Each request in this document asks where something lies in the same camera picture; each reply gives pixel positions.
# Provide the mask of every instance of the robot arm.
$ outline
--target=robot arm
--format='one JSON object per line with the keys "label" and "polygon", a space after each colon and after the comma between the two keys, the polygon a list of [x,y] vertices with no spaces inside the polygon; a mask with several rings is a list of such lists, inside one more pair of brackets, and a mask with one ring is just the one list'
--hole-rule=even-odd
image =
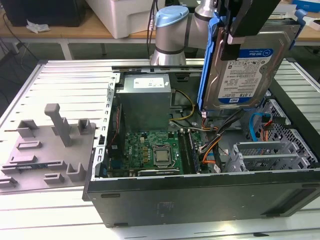
{"label": "robot arm", "polygon": [[156,14],[155,50],[152,65],[185,65],[185,47],[205,49],[208,42],[208,23],[214,16],[214,0],[202,0],[189,13],[185,6],[169,6]]}

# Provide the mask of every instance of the table leg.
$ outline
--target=table leg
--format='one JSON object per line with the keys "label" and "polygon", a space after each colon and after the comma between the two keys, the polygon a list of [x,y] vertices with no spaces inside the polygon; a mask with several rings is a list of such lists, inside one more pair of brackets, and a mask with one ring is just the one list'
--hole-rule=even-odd
{"label": "table leg", "polygon": [[72,55],[72,53],[70,51],[68,41],[67,40],[66,41],[61,41],[60,45],[61,45],[61,49],[62,49],[62,52],[63,52],[65,60],[73,60],[74,57],[73,57],[73,55]]}
{"label": "table leg", "polygon": [[107,55],[106,44],[100,43],[100,45],[101,45],[102,55]]}

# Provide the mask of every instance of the computer case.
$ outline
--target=computer case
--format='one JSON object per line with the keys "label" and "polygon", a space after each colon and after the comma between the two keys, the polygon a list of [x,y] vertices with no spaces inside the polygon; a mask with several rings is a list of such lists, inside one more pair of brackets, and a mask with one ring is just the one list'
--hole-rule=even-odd
{"label": "computer case", "polygon": [[15,27],[35,24],[78,27],[86,15],[84,0],[1,0]]}

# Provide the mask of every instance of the power cable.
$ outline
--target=power cable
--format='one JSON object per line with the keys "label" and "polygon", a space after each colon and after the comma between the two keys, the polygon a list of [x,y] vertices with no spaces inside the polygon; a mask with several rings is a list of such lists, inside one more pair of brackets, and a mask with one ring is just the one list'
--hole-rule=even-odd
{"label": "power cable", "polygon": [[14,34],[14,32],[10,29],[10,27],[9,27],[9,25],[8,25],[6,19],[5,19],[5,16],[7,16],[6,13],[2,15],[2,18],[3,18],[4,24],[5,24],[5,26],[7,27],[7,29],[9,30],[9,32],[26,48],[26,50],[27,50],[37,61],[39,61],[39,58],[37,58],[36,55],[34,55],[33,52],[30,51],[30,49],[27,48],[27,46],[26,46],[26,45]]}

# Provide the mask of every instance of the cpu socket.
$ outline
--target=cpu socket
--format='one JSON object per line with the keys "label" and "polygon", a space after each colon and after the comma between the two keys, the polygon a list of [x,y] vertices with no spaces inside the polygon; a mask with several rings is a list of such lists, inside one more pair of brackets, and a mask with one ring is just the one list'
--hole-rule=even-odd
{"label": "cpu socket", "polygon": [[171,147],[156,145],[153,150],[153,165],[158,168],[166,168],[171,165]]}

